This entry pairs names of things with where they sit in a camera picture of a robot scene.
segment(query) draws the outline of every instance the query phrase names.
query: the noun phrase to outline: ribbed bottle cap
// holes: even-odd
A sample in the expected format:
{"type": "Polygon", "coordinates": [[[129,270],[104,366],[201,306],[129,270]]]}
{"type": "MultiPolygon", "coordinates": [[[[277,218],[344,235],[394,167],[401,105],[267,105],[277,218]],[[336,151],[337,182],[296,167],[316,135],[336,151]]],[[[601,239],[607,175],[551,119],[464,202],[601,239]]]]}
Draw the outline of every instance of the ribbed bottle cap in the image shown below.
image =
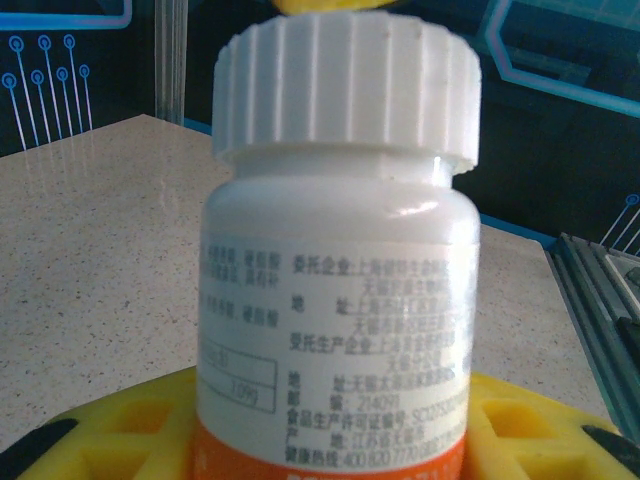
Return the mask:
{"type": "Polygon", "coordinates": [[[478,163],[478,57],[446,28],[386,12],[278,17],[216,63],[213,150],[361,145],[478,163]]]}

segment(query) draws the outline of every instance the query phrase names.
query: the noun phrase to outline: orange label stripe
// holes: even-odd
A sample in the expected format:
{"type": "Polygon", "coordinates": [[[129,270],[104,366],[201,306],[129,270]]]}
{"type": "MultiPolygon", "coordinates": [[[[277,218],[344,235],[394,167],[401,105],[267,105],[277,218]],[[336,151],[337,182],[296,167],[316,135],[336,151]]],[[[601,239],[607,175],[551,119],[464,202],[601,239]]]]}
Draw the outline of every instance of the orange label stripe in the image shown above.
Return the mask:
{"type": "Polygon", "coordinates": [[[228,447],[198,420],[195,434],[195,480],[457,480],[464,437],[444,454],[418,466],[382,473],[318,473],[283,467],[228,447]]]}

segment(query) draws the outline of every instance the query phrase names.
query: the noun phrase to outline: yellow plastic holder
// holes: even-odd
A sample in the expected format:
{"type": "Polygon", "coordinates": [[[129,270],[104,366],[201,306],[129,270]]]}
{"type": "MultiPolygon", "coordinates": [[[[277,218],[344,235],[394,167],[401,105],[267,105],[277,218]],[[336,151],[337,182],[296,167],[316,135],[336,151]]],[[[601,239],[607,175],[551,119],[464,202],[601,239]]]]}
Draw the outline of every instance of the yellow plastic holder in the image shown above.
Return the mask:
{"type": "MultiPolygon", "coordinates": [[[[191,480],[195,368],[51,420],[78,424],[20,480],[191,480]]],[[[634,480],[583,430],[606,420],[473,374],[462,480],[634,480]]]]}
{"type": "Polygon", "coordinates": [[[333,10],[365,10],[382,7],[396,0],[273,0],[282,13],[299,15],[309,12],[330,12],[333,10]]]}

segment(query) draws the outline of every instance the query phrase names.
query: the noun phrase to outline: bottle label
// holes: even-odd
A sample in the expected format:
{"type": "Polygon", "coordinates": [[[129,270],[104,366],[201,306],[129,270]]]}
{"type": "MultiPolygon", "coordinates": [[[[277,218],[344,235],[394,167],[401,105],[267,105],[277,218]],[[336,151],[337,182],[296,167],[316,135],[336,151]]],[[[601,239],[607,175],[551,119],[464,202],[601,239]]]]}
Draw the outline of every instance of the bottle label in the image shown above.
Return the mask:
{"type": "Polygon", "coordinates": [[[205,233],[196,478],[457,478],[477,268],[477,245],[205,233]]]}

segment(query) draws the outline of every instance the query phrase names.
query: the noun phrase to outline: black rubber edge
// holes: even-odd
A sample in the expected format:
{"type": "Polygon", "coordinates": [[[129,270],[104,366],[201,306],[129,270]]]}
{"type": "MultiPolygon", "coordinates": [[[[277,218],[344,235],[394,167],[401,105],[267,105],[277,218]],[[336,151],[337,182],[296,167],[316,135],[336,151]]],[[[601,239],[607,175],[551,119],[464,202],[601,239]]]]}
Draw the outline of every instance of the black rubber edge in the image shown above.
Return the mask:
{"type": "Polygon", "coordinates": [[[27,433],[0,453],[0,480],[17,480],[76,425],[77,420],[67,418],[27,433]]]}
{"type": "Polygon", "coordinates": [[[640,448],[635,443],[593,425],[584,425],[582,429],[627,470],[640,478],[640,448]]]}

